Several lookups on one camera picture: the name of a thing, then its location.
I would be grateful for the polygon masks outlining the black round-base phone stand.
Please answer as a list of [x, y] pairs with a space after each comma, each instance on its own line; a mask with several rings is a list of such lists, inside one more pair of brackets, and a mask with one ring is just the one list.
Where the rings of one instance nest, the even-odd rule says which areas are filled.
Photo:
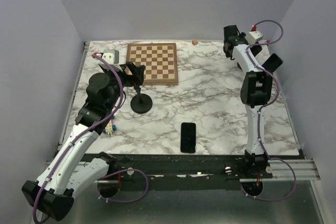
[[138, 82], [132, 82], [136, 95], [131, 99], [131, 109], [137, 114], [145, 114], [152, 109], [153, 101], [147, 94], [141, 93], [141, 87]]

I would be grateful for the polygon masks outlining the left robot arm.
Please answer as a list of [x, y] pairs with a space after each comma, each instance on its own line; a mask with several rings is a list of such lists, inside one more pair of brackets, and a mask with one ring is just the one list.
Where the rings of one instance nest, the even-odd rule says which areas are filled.
[[127, 62], [118, 71], [108, 67], [90, 77], [87, 99], [68, 139], [48, 168], [35, 181], [28, 180], [22, 186], [25, 198], [34, 209], [35, 223], [43, 222], [37, 216], [39, 212], [55, 221], [62, 220], [75, 198], [95, 180], [112, 179], [116, 175], [115, 161], [106, 153], [99, 154], [81, 171], [75, 172], [75, 169], [121, 106], [123, 88], [141, 86], [144, 72], [144, 65]]

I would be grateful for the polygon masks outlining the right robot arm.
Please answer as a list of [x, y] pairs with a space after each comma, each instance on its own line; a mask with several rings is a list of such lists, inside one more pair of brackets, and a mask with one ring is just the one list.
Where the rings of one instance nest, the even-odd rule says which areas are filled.
[[240, 90], [240, 99], [247, 112], [248, 136], [240, 170], [244, 176], [252, 178], [268, 165], [268, 158], [264, 150], [264, 105], [270, 100], [272, 77], [261, 70], [260, 63], [251, 51], [251, 49], [257, 48], [259, 53], [261, 46], [251, 46], [245, 39], [246, 35], [240, 33], [236, 25], [226, 26], [223, 31], [225, 56], [236, 60], [245, 74]]

